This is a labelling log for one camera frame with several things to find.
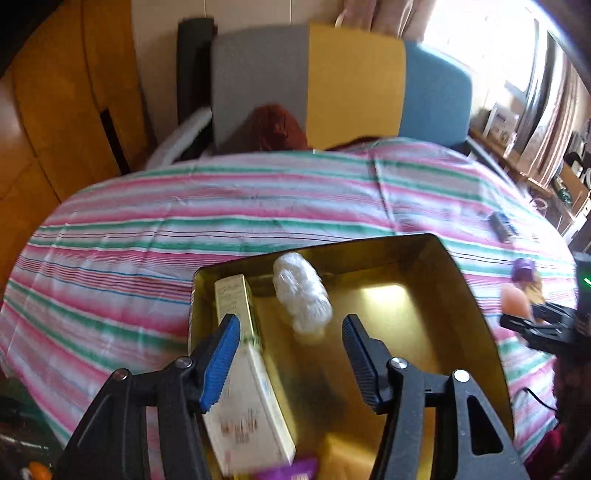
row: purple cap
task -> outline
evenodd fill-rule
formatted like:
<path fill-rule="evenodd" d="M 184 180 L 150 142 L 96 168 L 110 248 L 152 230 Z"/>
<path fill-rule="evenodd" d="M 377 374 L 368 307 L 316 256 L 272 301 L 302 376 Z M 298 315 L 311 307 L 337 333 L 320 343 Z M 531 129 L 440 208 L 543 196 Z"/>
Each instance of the purple cap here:
<path fill-rule="evenodd" d="M 511 280 L 513 281 L 534 281 L 535 262 L 529 258 L 518 258 L 511 267 Z"/>
<path fill-rule="evenodd" d="M 291 465 L 284 465 L 260 472 L 257 480 L 314 480 L 318 471 L 318 460 L 314 457 L 296 460 Z"/>

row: wooden cabinet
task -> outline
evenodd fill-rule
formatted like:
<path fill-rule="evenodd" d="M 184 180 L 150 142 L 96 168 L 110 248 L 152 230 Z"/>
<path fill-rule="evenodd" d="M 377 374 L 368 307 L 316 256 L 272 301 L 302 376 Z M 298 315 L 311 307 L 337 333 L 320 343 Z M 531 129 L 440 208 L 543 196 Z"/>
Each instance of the wooden cabinet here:
<path fill-rule="evenodd" d="M 131 2 L 83 0 L 84 44 L 98 109 L 108 110 L 131 170 L 148 157 L 131 22 Z"/>
<path fill-rule="evenodd" d="M 12 75 L 22 122 L 60 200 L 120 174 L 90 86 L 81 0 L 66 0 L 33 32 Z"/>
<path fill-rule="evenodd" d="M 0 79 L 0 296 L 22 248 L 59 205 L 18 117 L 9 70 Z"/>
<path fill-rule="evenodd" d="M 0 79 L 0 296 L 53 209 L 148 147 L 131 0 L 64 0 Z"/>

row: small blue object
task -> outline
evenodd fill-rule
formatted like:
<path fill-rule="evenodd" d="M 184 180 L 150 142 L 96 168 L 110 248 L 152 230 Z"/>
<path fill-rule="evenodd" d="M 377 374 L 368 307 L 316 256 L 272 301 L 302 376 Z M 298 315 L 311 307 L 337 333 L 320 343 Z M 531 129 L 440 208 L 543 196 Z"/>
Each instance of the small blue object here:
<path fill-rule="evenodd" d="M 488 217 L 488 222 L 491 224 L 497 238 L 503 243 L 518 236 L 517 229 L 503 212 L 492 212 Z"/>
<path fill-rule="evenodd" d="M 203 385 L 199 397 L 199 406 L 202 412 L 208 412 L 219 400 L 239 342 L 240 320 L 235 315 L 232 315 L 228 327 L 213 351 L 211 360 L 203 374 Z"/>

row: gold tray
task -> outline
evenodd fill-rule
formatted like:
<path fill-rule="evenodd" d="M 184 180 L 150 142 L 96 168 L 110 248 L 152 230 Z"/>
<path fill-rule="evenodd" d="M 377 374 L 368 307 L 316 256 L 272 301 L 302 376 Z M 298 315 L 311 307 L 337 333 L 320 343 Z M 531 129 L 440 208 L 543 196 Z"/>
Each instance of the gold tray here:
<path fill-rule="evenodd" d="M 393 355 L 425 372 L 468 370 L 513 437 L 495 342 L 461 272 L 436 236 L 371 238 L 295 251 L 321 276 L 333 306 L 320 343 L 303 345 L 294 337 L 272 283 L 273 263 L 285 253 L 277 252 L 197 270 L 189 351 L 217 325 L 215 281 L 244 274 L 252 289 L 265 364 L 297 456 L 318 455 L 328 433 L 370 452 L 378 450 L 385 416 L 374 415 L 363 403 L 355 382 L 341 334 L 349 313 L 356 313 L 369 335 L 381 339 Z M 426 411 L 418 476 L 425 479 L 433 458 L 432 410 Z"/>

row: striped bedspread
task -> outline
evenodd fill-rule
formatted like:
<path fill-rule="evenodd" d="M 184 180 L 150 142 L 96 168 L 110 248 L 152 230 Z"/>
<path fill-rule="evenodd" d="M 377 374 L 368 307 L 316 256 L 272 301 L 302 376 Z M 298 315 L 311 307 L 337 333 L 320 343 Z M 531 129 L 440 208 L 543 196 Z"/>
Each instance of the striped bedspread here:
<path fill-rule="evenodd" d="M 519 231 L 500 243 L 486 220 Z M 66 442 L 108 375 L 159 369 L 187 348 L 191 278 L 204 265 L 296 247 L 436 233 L 496 339 L 511 394 L 553 403 L 552 359 L 498 326 L 511 262 L 536 261 L 547 300 L 574 306 L 573 259 L 517 192 L 436 145 L 384 140 L 340 153 L 213 157 L 89 187 L 41 225 L 19 257 L 0 312 L 0 361 Z M 529 395 L 514 402 L 527 456 L 552 426 Z"/>

